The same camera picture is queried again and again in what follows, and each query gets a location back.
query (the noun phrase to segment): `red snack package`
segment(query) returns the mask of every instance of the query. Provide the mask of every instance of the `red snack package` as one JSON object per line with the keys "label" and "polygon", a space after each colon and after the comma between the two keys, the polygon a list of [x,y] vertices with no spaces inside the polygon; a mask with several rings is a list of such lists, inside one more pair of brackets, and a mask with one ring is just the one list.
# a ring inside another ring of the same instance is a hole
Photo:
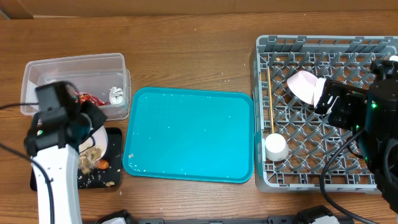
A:
{"label": "red snack package", "polygon": [[97,97],[95,97],[95,96],[93,96],[91,94],[88,94],[88,93],[83,93],[83,92],[77,93],[77,92],[75,92],[75,94],[76,94],[76,96],[78,96],[80,98],[80,103],[83,103],[86,100],[90,100],[96,106],[109,105],[108,102],[104,102],[104,101],[98,99]]}

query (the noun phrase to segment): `wooden stick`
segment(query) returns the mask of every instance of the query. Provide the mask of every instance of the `wooden stick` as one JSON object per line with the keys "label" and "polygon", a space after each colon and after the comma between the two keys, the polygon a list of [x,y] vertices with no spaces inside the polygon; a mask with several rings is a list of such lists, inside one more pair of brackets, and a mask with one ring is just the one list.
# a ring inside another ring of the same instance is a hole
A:
{"label": "wooden stick", "polygon": [[269,116],[271,117],[271,134],[274,134],[274,109],[272,107],[271,73],[269,71],[269,65],[267,67],[267,78],[268,78]]}

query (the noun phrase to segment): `gray crate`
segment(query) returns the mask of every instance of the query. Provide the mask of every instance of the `gray crate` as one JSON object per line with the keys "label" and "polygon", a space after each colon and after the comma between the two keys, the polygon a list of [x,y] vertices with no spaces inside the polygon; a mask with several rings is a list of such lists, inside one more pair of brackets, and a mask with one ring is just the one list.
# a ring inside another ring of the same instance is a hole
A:
{"label": "gray crate", "polygon": [[[255,105],[255,175],[262,191],[319,190],[323,166],[351,132],[327,123],[287,88],[286,79],[300,70],[369,88],[372,58],[396,55],[398,37],[262,35],[251,55],[251,86]],[[270,66],[275,132],[290,145],[281,162],[266,159],[264,141],[271,131],[267,67]],[[355,143],[351,144],[358,151]],[[326,190],[377,192],[364,161],[346,149],[326,176]]]}

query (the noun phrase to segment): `wooden tabletop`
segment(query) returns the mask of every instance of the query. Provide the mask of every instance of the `wooden tabletop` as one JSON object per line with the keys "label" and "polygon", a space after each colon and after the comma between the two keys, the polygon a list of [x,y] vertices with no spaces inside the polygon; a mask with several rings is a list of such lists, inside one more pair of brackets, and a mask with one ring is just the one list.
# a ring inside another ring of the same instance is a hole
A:
{"label": "wooden tabletop", "polygon": [[[264,34],[398,35],[397,11],[308,12],[223,16],[99,17],[0,21],[0,96],[18,103],[26,63],[120,52],[132,94],[145,86],[242,91],[250,95],[249,54]],[[0,142],[24,152],[31,118],[19,108],[0,112]],[[124,136],[128,119],[107,122]],[[0,222],[37,223],[30,164],[0,150]],[[331,206],[320,193],[260,192],[245,184],[133,177],[115,189],[79,190],[84,219],[128,209],[136,218],[261,218]],[[380,223],[395,215],[380,195],[330,194],[343,207]]]}

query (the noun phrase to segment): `blue tray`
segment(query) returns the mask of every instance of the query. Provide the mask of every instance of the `blue tray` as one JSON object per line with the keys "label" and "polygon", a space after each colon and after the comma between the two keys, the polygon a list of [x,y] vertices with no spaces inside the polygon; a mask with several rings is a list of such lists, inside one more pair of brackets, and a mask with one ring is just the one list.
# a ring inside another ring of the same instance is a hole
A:
{"label": "blue tray", "polygon": [[243,93],[142,88],[123,167],[131,175],[244,183],[253,172],[254,111]]}

